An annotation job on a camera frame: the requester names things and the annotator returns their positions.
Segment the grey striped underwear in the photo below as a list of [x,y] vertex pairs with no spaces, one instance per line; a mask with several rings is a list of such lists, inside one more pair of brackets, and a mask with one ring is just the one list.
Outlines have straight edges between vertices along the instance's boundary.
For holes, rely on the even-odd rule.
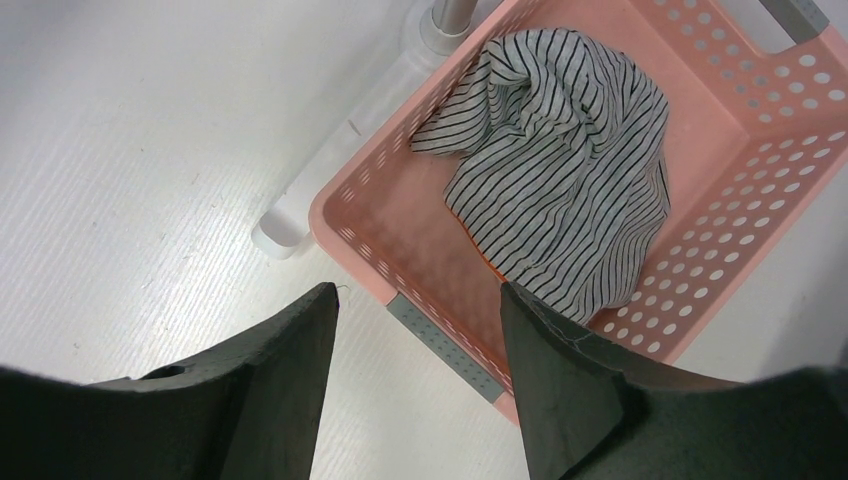
[[489,266],[586,324],[631,297],[669,216],[669,115],[624,53],[523,30],[483,46],[411,148],[459,157],[444,200]]

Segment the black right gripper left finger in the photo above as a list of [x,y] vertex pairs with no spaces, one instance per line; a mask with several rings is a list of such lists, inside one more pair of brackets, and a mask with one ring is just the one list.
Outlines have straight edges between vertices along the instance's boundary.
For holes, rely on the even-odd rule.
[[5,479],[306,479],[339,313],[333,283],[191,357],[80,385],[1,371]]

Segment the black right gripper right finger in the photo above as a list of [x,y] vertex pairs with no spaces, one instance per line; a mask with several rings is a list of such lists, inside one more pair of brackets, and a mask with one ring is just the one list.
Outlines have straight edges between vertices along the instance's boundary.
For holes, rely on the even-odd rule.
[[534,479],[843,479],[847,371],[737,383],[633,352],[501,288],[501,321]]

